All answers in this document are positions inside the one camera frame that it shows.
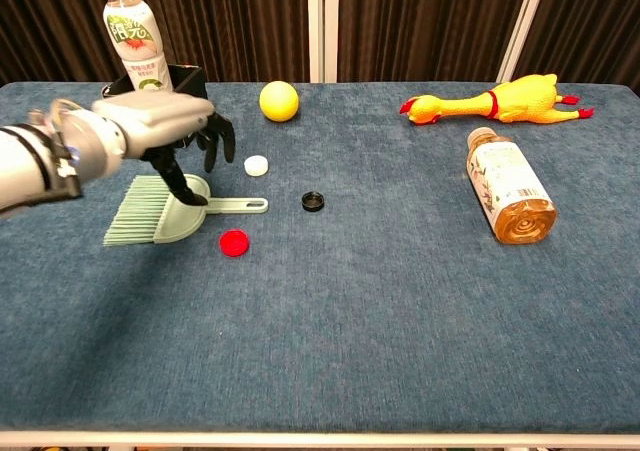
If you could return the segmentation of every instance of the green brush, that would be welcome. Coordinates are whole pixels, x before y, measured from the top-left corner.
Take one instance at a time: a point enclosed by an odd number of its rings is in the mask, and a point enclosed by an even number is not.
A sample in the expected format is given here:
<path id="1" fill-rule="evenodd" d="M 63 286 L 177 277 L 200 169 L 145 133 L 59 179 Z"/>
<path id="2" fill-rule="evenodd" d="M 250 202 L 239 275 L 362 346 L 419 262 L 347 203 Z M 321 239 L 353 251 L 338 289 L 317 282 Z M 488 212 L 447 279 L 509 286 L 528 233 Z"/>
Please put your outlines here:
<path id="1" fill-rule="evenodd" d="M 187 206 L 169 191 L 160 176 L 136 176 L 104 236 L 105 246 L 172 243 L 192 235 L 207 214 L 264 213 L 263 198 L 211 198 L 207 182 L 185 175 L 194 193 L 208 198 L 206 206 Z"/>

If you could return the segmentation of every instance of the amber liquid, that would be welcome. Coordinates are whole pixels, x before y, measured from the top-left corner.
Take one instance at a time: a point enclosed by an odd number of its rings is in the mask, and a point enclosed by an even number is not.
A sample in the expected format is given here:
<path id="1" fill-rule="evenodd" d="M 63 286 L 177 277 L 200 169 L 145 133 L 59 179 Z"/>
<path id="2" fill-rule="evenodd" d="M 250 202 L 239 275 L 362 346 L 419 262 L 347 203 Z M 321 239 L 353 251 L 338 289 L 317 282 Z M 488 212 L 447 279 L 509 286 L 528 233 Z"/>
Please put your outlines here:
<path id="1" fill-rule="evenodd" d="M 470 146 L 467 164 L 478 146 L 512 141 L 504 136 L 481 135 Z M 498 241 L 504 244 L 530 244 L 546 238 L 558 212 L 546 199 L 522 199 L 505 207 L 493 226 Z"/>

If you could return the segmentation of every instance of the yellow rubber chicken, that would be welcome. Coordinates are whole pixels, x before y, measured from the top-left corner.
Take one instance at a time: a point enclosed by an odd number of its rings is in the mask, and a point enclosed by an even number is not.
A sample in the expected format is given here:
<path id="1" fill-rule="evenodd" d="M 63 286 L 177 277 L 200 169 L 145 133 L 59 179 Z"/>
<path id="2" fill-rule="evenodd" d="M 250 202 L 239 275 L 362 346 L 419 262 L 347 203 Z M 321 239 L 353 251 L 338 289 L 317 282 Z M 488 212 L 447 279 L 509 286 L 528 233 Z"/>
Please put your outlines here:
<path id="1" fill-rule="evenodd" d="M 593 116 L 593 108 L 559 111 L 556 103 L 577 104 L 576 96 L 559 96 L 555 74 L 532 74 L 515 81 L 502 83 L 478 96 L 468 99 L 440 99 L 435 96 L 415 96 L 400 108 L 415 124 L 434 124 L 442 116 L 479 114 L 503 123 L 531 121 L 538 124 L 558 123 L 569 119 Z"/>

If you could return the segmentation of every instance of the bottle cap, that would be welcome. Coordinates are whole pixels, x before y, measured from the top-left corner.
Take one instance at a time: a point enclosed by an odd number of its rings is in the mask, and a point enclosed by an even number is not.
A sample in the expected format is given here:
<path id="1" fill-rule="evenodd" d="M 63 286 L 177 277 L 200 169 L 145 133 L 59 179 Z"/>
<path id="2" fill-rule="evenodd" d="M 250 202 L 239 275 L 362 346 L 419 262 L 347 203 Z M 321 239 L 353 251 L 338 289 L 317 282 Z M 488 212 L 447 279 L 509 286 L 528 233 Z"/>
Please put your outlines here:
<path id="1" fill-rule="evenodd" d="M 241 229 L 232 229 L 220 236 L 219 244 L 224 254 L 237 258 L 249 249 L 249 236 Z"/>
<path id="2" fill-rule="evenodd" d="M 305 211 L 320 211 L 324 207 L 324 196 L 315 191 L 309 191 L 302 196 L 302 207 Z"/>
<path id="3" fill-rule="evenodd" d="M 269 169 L 269 162 L 264 156 L 251 156 L 244 161 L 244 170 L 249 176 L 262 176 Z"/>
<path id="4" fill-rule="evenodd" d="M 476 128 L 469 133 L 469 136 L 467 136 L 467 146 L 469 147 L 469 149 L 471 149 L 473 142 L 483 135 L 497 136 L 496 132 L 493 129 L 487 128 L 486 126 L 482 128 Z"/>

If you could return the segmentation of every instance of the tennis ball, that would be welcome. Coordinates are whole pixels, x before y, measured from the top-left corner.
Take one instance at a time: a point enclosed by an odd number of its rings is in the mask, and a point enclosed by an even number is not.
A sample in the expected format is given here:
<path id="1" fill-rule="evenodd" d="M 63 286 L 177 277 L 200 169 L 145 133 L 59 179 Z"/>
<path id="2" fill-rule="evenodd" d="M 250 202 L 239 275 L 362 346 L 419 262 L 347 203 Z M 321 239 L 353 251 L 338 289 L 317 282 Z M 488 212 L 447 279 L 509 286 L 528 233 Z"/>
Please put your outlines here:
<path id="1" fill-rule="evenodd" d="M 284 81 L 272 81 L 260 92 L 260 109 L 271 121 L 287 121 L 298 112 L 298 93 Z"/>

